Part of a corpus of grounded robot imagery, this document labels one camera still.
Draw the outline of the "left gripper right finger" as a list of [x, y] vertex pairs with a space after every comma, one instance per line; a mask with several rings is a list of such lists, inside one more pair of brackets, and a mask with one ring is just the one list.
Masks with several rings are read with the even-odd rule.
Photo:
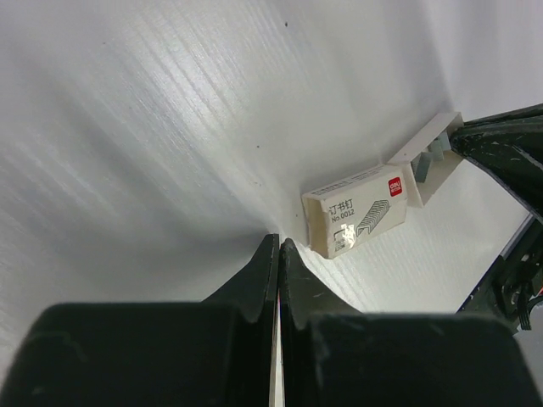
[[539, 406], [511, 331], [470, 314], [363, 313], [305, 265], [279, 260], [288, 406]]

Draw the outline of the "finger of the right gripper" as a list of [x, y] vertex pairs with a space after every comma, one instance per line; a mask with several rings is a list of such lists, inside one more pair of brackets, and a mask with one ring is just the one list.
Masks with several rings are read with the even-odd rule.
[[476, 120], [453, 131], [452, 150], [542, 220], [542, 105]]

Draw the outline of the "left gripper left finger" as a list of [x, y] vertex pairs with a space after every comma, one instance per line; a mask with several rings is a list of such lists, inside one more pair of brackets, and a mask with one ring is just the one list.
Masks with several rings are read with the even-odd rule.
[[22, 341], [4, 406], [267, 406], [279, 237], [200, 302], [57, 304]]

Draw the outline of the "small grey staple strip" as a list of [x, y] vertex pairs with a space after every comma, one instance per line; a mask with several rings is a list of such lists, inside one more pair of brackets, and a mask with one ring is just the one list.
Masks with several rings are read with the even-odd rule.
[[424, 183], [432, 163], [444, 160], [445, 151], [450, 150], [449, 135], [446, 131], [443, 131], [411, 162], [415, 181]]

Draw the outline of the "small white staple box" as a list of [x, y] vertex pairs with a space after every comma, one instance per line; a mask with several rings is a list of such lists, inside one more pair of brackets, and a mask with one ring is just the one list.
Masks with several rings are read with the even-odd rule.
[[462, 162], [450, 138], [463, 124], [460, 112], [439, 113], [388, 161], [402, 170], [410, 207], [423, 208]]

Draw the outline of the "white staple box with red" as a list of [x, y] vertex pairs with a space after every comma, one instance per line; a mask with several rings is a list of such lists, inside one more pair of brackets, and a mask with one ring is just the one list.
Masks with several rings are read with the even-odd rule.
[[302, 195], [309, 247], [334, 259], [405, 222], [402, 170], [378, 165]]

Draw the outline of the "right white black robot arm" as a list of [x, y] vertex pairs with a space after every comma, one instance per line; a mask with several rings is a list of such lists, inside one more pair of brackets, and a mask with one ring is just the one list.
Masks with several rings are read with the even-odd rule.
[[529, 211], [459, 310], [528, 331], [542, 303], [542, 106], [470, 120], [452, 133], [451, 146]]

